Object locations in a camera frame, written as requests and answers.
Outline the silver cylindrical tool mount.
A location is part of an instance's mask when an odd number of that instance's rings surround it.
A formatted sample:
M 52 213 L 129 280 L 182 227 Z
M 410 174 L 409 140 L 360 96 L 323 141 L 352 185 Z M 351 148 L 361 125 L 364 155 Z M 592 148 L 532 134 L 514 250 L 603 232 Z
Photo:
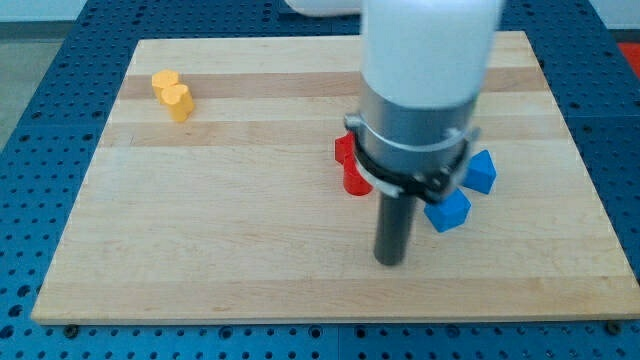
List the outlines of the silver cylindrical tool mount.
M 406 107 L 361 85 L 358 111 L 345 116 L 361 176 L 383 194 L 440 203 L 464 180 L 479 129 L 475 95 L 445 107 Z

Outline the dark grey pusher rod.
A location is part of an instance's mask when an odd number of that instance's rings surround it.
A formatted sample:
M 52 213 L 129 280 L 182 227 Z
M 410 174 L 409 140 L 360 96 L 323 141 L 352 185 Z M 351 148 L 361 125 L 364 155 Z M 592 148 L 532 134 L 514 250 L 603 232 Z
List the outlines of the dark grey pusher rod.
M 415 203 L 414 196 L 380 196 L 374 244 L 374 256 L 379 263 L 395 266 L 403 261 L 413 224 Z

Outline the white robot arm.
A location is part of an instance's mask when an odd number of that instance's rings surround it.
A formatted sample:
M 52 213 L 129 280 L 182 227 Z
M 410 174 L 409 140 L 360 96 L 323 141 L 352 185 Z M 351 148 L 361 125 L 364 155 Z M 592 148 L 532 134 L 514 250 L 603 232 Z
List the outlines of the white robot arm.
M 348 152 L 380 193 L 376 260 L 400 264 L 415 203 L 462 183 L 478 129 L 470 121 L 504 4 L 498 0 L 287 0 L 307 17 L 360 18 L 359 108 Z

